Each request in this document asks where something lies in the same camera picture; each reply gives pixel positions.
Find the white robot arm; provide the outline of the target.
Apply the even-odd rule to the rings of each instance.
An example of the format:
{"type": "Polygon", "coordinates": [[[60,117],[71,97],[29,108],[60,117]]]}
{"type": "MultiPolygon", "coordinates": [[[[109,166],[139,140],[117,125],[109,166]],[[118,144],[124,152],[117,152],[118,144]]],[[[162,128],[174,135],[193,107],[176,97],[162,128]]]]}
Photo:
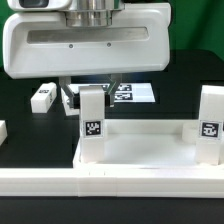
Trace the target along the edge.
{"type": "Polygon", "coordinates": [[[162,71],[170,60],[168,3],[123,0],[7,0],[3,66],[14,79],[58,77],[69,106],[80,96],[69,78],[111,75],[106,104],[124,73],[162,71]]]}

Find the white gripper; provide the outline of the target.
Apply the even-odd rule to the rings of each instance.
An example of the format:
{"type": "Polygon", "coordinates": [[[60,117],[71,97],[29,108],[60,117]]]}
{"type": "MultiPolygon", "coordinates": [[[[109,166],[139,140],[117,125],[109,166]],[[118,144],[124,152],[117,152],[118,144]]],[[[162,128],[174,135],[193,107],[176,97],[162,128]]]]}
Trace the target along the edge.
{"type": "Polygon", "coordinates": [[[169,63],[171,5],[124,2],[10,2],[3,65],[14,78],[60,77],[72,109],[80,95],[68,76],[110,74],[113,107],[121,73],[161,71],[169,63]]]}

